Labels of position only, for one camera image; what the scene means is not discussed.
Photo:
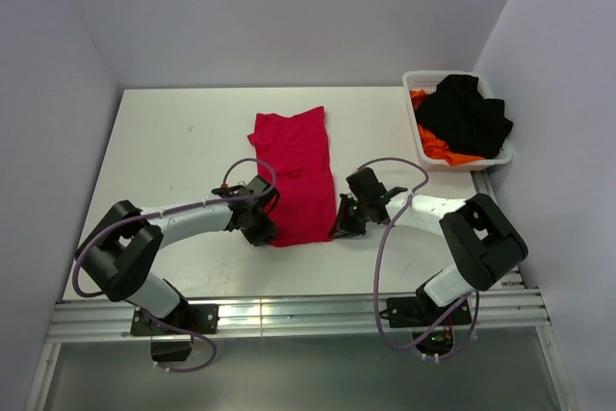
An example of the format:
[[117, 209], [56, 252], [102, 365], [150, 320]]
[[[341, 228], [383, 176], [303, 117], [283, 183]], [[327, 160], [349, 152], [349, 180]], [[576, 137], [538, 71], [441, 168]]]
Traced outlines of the red t shirt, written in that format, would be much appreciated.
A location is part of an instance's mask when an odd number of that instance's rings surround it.
[[277, 231], [269, 243], [328, 242], [337, 209], [324, 107], [294, 116], [258, 114], [247, 139], [276, 174], [280, 198], [269, 216]]

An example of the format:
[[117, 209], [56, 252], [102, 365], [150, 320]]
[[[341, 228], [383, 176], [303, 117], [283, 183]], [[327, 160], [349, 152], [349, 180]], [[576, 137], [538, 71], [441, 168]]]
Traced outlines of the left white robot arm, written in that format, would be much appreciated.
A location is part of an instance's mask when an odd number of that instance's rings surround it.
[[118, 201], [78, 247], [73, 290], [83, 298], [126, 301], [166, 333], [188, 328], [190, 304], [152, 272], [159, 251], [213, 232], [239, 231], [253, 246], [268, 244], [277, 231], [270, 210], [279, 199], [278, 189], [257, 175], [246, 185], [221, 186], [187, 204], [143, 209]]

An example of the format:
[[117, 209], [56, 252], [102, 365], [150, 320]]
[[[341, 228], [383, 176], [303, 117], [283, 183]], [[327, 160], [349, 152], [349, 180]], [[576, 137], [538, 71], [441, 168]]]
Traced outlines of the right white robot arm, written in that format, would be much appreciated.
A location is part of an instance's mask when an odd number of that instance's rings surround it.
[[429, 324], [440, 322], [462, 295], [491, 289], [528, 255], [524, 239], [485, 193], [448, 199], [395, 187], [385, 193], [343, 194], [330, 237], [363, 236], [369, 222], [445, 239], [453, 263], [417, 291], [418, 316]]

